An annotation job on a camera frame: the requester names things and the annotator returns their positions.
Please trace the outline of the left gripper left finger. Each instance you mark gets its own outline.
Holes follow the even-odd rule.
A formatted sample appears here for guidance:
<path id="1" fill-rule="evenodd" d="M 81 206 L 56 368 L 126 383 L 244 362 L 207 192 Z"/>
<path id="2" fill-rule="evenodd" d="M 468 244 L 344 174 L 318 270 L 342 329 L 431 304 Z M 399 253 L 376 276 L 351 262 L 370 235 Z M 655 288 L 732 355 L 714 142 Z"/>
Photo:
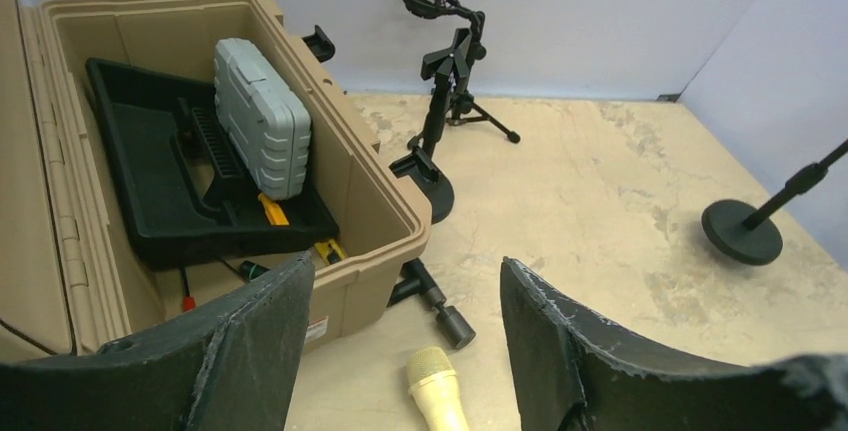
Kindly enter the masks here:
<path id="1" fill-rule="evenodd" d="M 281 430 L 315 268 L 300 254 L 90 355 L 1 368 L 5 430 Z"/>

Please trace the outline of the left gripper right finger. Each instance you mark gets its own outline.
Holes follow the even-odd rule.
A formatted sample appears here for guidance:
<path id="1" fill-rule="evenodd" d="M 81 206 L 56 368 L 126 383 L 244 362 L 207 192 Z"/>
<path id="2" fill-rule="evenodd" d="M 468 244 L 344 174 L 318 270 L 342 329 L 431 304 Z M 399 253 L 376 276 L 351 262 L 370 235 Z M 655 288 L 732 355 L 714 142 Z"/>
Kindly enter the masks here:
<path id="1" fill-rule="evenodd" d="M 525 430 L 843 430 L 847 358 L 753 367 L 639 335 L 505 258 L 500 300 Z"/>

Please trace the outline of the cream beige microphone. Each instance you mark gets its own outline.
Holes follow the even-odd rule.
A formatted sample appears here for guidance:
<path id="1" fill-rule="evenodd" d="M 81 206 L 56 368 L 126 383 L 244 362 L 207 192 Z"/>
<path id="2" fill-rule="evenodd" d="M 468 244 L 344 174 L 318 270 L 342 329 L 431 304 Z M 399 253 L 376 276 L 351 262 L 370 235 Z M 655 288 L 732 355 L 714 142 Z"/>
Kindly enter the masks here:
<path id="1" fill-rule="evenodd" d="M 406 362 L 408 393 L 428 429 L 469 431 L 459 380 L 445 351 L 438 346 L 414 352 Z"/>

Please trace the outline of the pink mic round-base stand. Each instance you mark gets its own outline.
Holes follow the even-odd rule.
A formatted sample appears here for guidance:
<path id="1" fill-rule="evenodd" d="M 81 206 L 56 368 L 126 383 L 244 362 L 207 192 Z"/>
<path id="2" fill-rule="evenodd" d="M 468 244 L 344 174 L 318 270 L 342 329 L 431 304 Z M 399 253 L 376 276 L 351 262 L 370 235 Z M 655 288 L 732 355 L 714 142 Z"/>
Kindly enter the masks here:
<path id="1" fill-rule="evenodd" d="M 782 253 L 783 237 L 771 216 L 819 184 L 830 166 L 846 153 L 847 143 L 842 142 L 821 160 L 797 171 L 780 191 L 757 208 L 737 199 L 711 203 L 700 218 L 706 238 L 719 252 L 736 262 L 751 266 L 774 262 Z"/>

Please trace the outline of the black round-base mic stand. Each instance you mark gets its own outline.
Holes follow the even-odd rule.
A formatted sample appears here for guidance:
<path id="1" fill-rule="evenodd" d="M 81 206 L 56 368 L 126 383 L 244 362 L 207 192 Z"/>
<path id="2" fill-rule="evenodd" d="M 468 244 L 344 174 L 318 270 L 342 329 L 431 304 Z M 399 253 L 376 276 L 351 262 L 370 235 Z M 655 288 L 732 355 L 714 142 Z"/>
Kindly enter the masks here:
<path id="1" fill-rule="evenodd" d="M 458 28 L 449 47 L 423 56 L 421 79 L 434 82 L 423 129 L 408 143 L 409 153 L 389 165 L 396 177 L 412 178 L 424 193 L 432 207 L 434 224 L 448 217 L 455 194 L 451 182 L 433 161 L 433 155 L 442 138 L 452 100 L 466 91 L 478 48 L 479 41 L 472 30 Z"/>

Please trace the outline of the black tripod mic stand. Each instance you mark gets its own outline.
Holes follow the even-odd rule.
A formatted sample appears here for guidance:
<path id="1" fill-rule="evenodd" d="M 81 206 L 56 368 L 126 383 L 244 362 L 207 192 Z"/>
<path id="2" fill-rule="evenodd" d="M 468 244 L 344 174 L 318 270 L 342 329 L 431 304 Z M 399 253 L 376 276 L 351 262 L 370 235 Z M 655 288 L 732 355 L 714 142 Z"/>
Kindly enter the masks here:
<path id="1" fill-rule="evenodd" d="M 508 141 L 519 143 L 520 135 L 478 105 L 468 91 L 474 64 L 487 55 L 482 44 L 485 13 L 465 7 L 459 0 L 401 1 L 412 15 L 425 20 L 457 16 L 469 22 L 468 26 L 455 30 L 449 47 L 427 53 L 422 58 L 421 79 L 433 81 L 434 88 L 424 128 L 409 140 L 407 148 L 420 147 L 431 154 L 445 125 L 463 126 L 475 122 L 489 122 L 503 132 Z"/>

